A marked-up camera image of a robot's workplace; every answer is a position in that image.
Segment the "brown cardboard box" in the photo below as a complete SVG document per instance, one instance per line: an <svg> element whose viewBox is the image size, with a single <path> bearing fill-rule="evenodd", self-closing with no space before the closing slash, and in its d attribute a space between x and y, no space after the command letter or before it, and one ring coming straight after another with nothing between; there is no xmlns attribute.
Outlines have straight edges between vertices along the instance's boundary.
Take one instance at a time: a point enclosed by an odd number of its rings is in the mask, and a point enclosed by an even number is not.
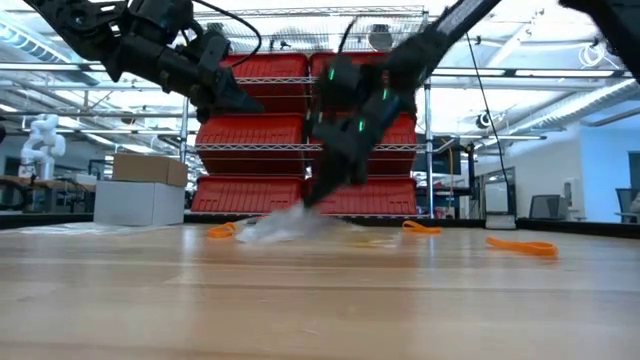
<svg viewBox="0 0 640 360"><path fill-rule="evenodd" d="M114 155L112 179L185 187L188 167L169 157L119 153Z"/></svg>

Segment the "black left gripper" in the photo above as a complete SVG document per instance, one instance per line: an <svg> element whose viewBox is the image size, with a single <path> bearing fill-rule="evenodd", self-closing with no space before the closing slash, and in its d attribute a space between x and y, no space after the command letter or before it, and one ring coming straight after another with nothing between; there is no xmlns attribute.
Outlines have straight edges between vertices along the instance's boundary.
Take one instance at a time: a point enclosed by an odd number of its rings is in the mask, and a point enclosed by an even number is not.
<svg viewBox="0 0 640 360"><path fill-rule="evenodd" d="M221 66L229 47L229 41L215 31L174 48L129 34L107 57L107 74L117 82L128 72L160 86L165 93L185 96L201 122L214 114L263 113L264 107L239 86L231 69Z"/></svg>

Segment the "clear plastic zip bag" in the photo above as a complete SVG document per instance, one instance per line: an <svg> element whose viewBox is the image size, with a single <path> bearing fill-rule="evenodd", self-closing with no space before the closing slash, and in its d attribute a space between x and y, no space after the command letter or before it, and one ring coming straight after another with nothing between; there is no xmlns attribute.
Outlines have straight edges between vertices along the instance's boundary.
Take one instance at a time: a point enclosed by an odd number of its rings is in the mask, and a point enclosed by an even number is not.
<svg viewBox="0 0 640 360"><path fill-rule="evenodd" d="M166 226L120 226L83 222L24 227L15 229L15 232L30 235L129 235L161 229L166 229Z"/></svg>
<svg viewBox="0 0 640 360"><path fill-rule="evenodd" d="M281 242L349 245L350 241L359 239L392 239L399 245L402 235L398 231L387 232L355 225L296 204L264 217L243 220L233 238L239 243L255 246Z"/></svg>

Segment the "white box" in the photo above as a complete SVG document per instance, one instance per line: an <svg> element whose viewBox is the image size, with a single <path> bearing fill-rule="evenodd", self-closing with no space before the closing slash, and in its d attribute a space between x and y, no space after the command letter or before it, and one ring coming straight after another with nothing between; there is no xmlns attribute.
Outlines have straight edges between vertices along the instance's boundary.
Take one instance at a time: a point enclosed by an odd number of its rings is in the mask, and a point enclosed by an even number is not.
<svg viewBox="0 0 640 360"><path fill-rule="evenodd" d="M100 181L93 220L117 226L163 226L184 221L185 189L163 183Z"/></svg>

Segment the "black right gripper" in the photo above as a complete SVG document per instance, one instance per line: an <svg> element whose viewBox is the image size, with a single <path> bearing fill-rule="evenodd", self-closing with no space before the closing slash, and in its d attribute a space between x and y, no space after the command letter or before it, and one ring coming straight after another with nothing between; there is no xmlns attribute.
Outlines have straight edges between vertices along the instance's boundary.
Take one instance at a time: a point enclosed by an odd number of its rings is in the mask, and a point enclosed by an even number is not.
<svg viewBox="0 0 640 360"><path fill-rule="evenodd" d="M311 136L331 150L320 157L319 172L304 206L316 206L344 184L349 167L350 184L366 184L369 153L380 143L397 116L411 108L411 99L391 88L378 65L360 66L359 98L353 107L325 108L320 104L317 82L312 110ZM333 151L355 151L352 161Z"/></svg>

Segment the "black monitor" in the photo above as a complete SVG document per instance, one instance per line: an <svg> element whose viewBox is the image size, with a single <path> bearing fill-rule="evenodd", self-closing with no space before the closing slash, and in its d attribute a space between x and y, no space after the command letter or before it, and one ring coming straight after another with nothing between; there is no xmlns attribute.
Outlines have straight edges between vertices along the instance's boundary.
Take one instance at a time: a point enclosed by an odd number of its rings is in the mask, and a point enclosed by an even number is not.
<svg viewBox="0 0 640 360"><path fill-rule="evenodd" d="M449 136L433 136L432 148L434 153L432 154L432 172L434 174L453 174L460 175L461 170L461 152L457 150L456 144L453 144L450 148L437 153L436 150L445 145L451 140ZM419 151L416 153L412 170L414 172L426 172L427 160L426 153Z"/></svg>

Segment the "grey office chair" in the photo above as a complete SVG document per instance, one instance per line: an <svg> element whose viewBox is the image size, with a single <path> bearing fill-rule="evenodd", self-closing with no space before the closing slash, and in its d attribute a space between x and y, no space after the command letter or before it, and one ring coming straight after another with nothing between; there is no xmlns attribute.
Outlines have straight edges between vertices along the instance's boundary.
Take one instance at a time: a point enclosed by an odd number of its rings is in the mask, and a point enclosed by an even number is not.
<svg viewBox="0 0 640 360"><path fill-rule="evenodd" d="M531 198L529 218L564 221L568 218L568 202L561 195L534 195Z"/></svg>

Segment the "dark office chair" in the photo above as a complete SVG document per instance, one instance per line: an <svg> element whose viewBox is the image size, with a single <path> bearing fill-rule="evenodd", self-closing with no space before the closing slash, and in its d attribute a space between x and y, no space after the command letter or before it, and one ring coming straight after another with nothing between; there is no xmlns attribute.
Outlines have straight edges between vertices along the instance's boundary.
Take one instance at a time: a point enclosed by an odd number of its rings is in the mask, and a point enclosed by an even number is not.
<svg viewBox="0 0 640 360"><path fill-rule="evenodd" d="M617 188L616 189L616 194L617 194L618 203L619 203L619 211L617 212L617 215L620 217L620 220L622 223L637 222L637 215L629 211L629 208L633 200L636 198L637 193L638 193L638 189L633 189L633 188Z"/></svg>

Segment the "white framed board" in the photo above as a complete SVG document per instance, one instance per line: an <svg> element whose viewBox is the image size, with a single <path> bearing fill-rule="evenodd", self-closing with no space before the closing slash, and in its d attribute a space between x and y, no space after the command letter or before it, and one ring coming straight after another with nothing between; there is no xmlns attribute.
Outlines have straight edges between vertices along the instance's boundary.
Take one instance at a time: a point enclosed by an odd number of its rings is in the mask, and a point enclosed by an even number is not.
<svg viewBox="0 0 640 360"><path fill-rule="evenodd" d="M485 213L516 214L516 177L513 167L481 175L480 184Z"/></svg>

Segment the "wooden top workbench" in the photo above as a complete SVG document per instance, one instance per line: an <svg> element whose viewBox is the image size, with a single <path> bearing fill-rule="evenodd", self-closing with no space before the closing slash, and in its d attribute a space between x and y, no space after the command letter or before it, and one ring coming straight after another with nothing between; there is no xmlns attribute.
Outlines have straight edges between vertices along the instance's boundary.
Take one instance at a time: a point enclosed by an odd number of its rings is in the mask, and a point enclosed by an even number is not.
<svg viewBox="0 0 640 360"><path fill-rule="evenodd" d="M95 186L71 178L40 180L0 175L0 211L22 213L92 213Z"/></svg>

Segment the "white wall dispenser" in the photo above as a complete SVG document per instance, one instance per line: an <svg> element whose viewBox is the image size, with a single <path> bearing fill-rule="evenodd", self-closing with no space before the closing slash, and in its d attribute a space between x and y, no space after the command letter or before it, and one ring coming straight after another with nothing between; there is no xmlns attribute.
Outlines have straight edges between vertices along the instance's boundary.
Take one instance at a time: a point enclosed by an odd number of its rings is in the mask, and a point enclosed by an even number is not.
<svg viewBox="0 0 640 360"><path fill-rule="evenodd" d="M581 180L579 178L566 178L563 182L563 191L568 209L572 212L583 212L584 200Z"/></svg>

